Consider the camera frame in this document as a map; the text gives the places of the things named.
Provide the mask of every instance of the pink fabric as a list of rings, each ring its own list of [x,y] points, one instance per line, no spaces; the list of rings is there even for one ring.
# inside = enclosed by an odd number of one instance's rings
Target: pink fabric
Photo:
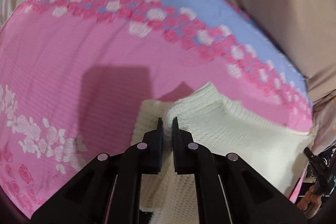
[[[244,62],[220,58],[226,53],[216,44],[191,44],[193,30],[184,28],[179,39],[159,21],[149,23],[150,31],[132,25],[141,17],[127,9],[111,20],[62,10],[63,3],[58,10],[30,5],[21,5],[0,33],[0,185],[28,217],[98,153],[129,147],[145,99],[175,101],[211,81],[266,119],[310,128],[307,115],[293,113],[244,73]],[[233,35],[223,43],[244,50]],[[247,56],[246,63],[258,62]]]

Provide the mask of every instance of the cream knit fabric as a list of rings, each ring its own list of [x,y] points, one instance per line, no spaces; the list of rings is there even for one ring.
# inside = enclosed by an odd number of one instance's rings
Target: cream knit fabric
[[[150,224],[196,224],[198,210],[193,175],[174,172],[171,126],[178,117],[179,127],[193,135],[211,152],[237,153],[284,195],[289,196],[300,178],[307,159],[305,147],[312,134],[277,126],[248,111],[240,102],[219,94],[207,83],[192,95],[175,103],[146,100],[135,124],[132,144],[156,128],[162,117],[165,128],[163,166],[159,175],[143,175],[140,208],[153,212]]]

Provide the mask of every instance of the person's hand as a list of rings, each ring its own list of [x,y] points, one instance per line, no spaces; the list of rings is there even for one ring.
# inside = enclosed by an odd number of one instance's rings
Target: person's hand
[[[322,204],[321,197],[318,195],[312,194],[314,190],[315,190],[315,186],[313,185],[309,188],[305,196],[296,205],[300,210],[306,210],[308,208],[309,203],[314,204],[313,209],[306,216],[308,219],[316,215],[317,211],[319,210]]]

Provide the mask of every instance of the round screw head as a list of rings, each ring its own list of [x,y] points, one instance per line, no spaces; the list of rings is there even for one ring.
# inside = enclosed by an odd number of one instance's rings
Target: round screw head
[[[98,155],[98,160],[100,161],[104,161],[104,160],[107,160],[109,158],[109,155],[107,155],[106,153],[101,153]]]
[[[146,143],[138,143],[137,148],[140,149],[140,150],[146,149],[147,144]]]
[[[227,155],[227,158],[231,161],[236,161],[239,157],[236,153],[230,153],[229,155]]]
[[[191,150],[196,150],[198,148],[198,144],[197,143],[190,143],[188,144],[188,148]]]

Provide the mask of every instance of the white sweater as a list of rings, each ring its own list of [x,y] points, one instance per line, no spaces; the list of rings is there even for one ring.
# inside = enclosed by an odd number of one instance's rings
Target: white sweater
[[[177,175],[171,145],[171,126],[189,131],[194,142],[212,153],[237,153],[284,195],[289,196],[307,164],[303,155],[312,141],[309,132],[278,126],[221,95],[207,83],[175,103],[146,100],[135,124],[132,144],[156,128],[162,117],[165,129],[163,166],[159,175],[143,175],[140,209],[153,212],[150,224],[196,224],[198,209],[193,175]]]

